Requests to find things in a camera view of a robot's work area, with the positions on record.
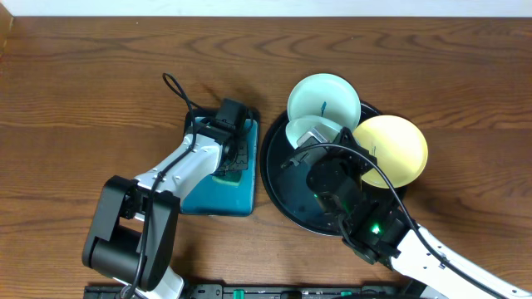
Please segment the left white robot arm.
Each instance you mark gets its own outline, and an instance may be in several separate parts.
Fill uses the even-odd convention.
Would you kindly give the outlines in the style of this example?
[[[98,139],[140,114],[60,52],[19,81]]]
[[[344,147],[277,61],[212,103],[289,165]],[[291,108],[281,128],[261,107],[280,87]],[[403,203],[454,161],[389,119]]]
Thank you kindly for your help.
[[[82,262],[124,284],[119,297],[178,298],[184,279],[170,266],[180,214],[246,217],[254,209],[259,125],[238,137],[207,125],[134,179],[102,188]]]

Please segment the yellow plate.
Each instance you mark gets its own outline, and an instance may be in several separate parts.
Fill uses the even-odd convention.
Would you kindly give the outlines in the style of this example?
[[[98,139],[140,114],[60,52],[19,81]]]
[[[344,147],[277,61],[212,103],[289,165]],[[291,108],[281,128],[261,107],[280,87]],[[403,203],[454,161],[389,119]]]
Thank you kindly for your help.
[[[377,158],[377,165],[394,188],[412,183],[428,160],[425,136],[416,125],[396,115],[379,115],[363,121],[355,140]]]

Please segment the green yellow sponge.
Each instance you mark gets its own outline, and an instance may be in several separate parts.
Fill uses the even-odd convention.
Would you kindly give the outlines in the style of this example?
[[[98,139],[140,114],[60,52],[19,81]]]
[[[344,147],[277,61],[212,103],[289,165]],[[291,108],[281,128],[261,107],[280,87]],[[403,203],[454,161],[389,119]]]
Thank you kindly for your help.
[[[241,172],[226,172],[219,175],[214,175],[212,180],[217,184],[228,185],[232,187],[238,187],[242,180]]]

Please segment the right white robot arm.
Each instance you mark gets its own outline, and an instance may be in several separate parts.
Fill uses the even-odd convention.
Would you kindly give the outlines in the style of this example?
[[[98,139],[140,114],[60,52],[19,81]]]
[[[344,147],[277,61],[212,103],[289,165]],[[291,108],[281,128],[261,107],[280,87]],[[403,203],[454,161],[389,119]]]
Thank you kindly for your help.
[[[361,259],[417,280],[446,298],[529,298],[520,289],[449,249],[408,213],[377,158],[347,129],[327,141],[312,128],[286,165],[308,164],[306,185],[338,222]]]

